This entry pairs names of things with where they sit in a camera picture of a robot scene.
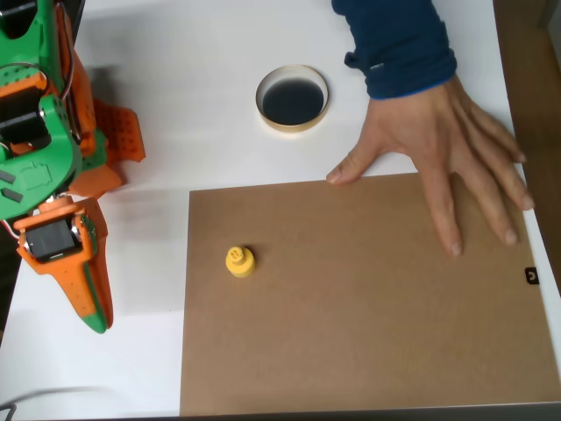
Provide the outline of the bare human hand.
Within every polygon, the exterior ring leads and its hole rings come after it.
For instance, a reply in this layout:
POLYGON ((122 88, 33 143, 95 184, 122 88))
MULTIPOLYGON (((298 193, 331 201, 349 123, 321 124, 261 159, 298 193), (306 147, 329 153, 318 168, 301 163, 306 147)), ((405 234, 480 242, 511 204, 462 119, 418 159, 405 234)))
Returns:
POLYGON ((463 240, 451 192, 458 175, 476 198, 498 239, 512 246, 517 232, 503 197, 522 211, 534 200, 516 165, 525 154, 506 127, 483 111, 465 92, 460 80, 410 96, 370 100, 355 147, 331 170, 332 184, 358 180, 384 153, 402 153, 415 165, 424 196, 444 249, 459 256, 463 240))

